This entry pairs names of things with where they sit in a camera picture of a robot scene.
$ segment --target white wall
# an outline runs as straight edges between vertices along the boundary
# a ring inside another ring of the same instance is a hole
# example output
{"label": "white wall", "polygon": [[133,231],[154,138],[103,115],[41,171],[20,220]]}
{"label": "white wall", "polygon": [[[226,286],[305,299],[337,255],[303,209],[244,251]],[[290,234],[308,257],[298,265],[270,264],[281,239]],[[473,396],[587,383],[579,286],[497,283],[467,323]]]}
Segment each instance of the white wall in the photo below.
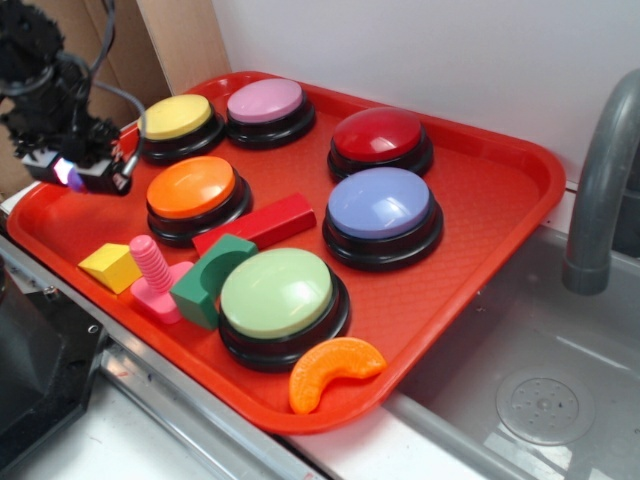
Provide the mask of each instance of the white wall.
{"label": "white wall", "polygon": [[234,71],[260,70],[524,138],[577,181],[638,0],[213,0]]}

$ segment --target pink bolt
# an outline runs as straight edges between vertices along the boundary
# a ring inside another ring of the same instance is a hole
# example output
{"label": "pink bolt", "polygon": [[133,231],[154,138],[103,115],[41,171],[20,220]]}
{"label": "pink bolt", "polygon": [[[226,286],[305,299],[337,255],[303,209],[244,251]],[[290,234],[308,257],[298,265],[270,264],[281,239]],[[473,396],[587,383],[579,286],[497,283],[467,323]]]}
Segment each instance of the pink bolt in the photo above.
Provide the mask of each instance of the pink bolt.
{"label": "pink bolt", "polygon": [[182,318],[169,294],[171,287],[193,266],[181,262],[169,266],[156,242],[149,235],[139,235],[129,243],[131,256],[142,272],[142,278],[131,285],[134,298],[162,323],[176,323]]}

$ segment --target button cap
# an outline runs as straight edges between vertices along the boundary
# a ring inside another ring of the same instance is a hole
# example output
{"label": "button cap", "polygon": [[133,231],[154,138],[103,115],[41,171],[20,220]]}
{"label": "button cap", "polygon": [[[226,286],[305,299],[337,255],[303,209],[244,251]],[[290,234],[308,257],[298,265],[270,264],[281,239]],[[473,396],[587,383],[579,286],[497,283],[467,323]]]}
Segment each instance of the button cap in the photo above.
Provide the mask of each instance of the button cap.
{"label": "button cap", "polygon": [[329,305],[331,293],[329,268],[318,256],[279,248],[259,253],[233,270],[220,303],[238,332],[275,339],[312,324]]}
{"label": "button cap", "polygon": [[282,118],[302,104],[302,87],[292,80],[269,78],[236,91],[227,102],[233,118],[245,123],[264,123]]}
{"label": "button cap", "polygon": [[161,217],[191,218],[220,205],[234,186],[235,173],[226,160],[194,157],[154,178],[147,190],[147,202]]}
{"label": "button cap", "polygon": [[210,116],[211,105],[202,95],[187,94],[165,98],[145,112],[145,138],[171,140],[186,135],[202,126]]}
{"label": "button cap", "polygon": [[421,124],[406,110],[377,107],[345,118],[334,131],[338,153],[350,160],[380,162],[406,154],[420,142]]}
{"label": "button cap", "polygon": [[401,235],[422,221],[430,192],[408,170],[380,167],[354,173],[331,192],[328,210],[336,227],[356,238]]}

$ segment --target yellow triangular block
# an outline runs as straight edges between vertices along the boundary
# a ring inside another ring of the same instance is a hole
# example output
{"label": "yellow triangular block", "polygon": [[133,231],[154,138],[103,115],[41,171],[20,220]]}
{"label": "yellow triangular block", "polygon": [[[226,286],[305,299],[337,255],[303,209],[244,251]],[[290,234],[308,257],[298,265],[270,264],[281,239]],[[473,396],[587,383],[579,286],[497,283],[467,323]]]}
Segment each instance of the yellow triangular block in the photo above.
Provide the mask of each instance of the yellow triangular block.
{"label": "yellow triangular block", "polygon": [[142,276],[129,245],[105,243],[78,266],[116,294]]}

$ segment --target plastic tray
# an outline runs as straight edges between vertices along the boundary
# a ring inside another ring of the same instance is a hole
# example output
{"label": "plastic tray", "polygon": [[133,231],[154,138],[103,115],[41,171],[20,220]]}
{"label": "plastic tray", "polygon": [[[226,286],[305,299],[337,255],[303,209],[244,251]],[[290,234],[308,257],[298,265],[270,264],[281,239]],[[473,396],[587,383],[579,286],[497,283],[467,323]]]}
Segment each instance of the plastic tray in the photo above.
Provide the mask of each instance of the plastic tray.
{"label": "plastic tray", "polygon": [[[224,114],[231,93],[269,77],[235,73],[205,82],[192,92],[208,97]],[[104,243],[127,244],[135,235],[149,233],[145,193],[162,167],[141,162],[133,190],[123,198],[79,195],[41,185],[19,202],[8,222],[12,237],[67,282],[249,421],[279,434],[325,431],[379,405],[539,225],[565,188],[563,168],[543,148],[419,115],[435,145],[434,165],[425,180],[444,211],[442,243],[430,257],[409,268],[391,273],[352,270],[335,261],[322,240],[320,225],[334,187],[326,158],[336,124],[380,104],[301,85],[317,111],[317,123],[309,134],[267,151],[243,150],[225,140],[212,153],[228,160],[246,178],[255,195],[255,209],[295,192],[305,195],[318,225],[271,248],[304,248],[330,264],[352,299],[349,335],[375,345],[389,363],[373,379],[334,381],[309,415],[291,411],[287,374],[258,373],[240,366],[217,332],[187,321],[162,325],[144,316],[128,290],[116,296],[77,268]],[[136,138],[133,127],[125,129],[123,148],[131,151]],[[162,247],[162,251],[170,265],[198,258],[194,249]]]}

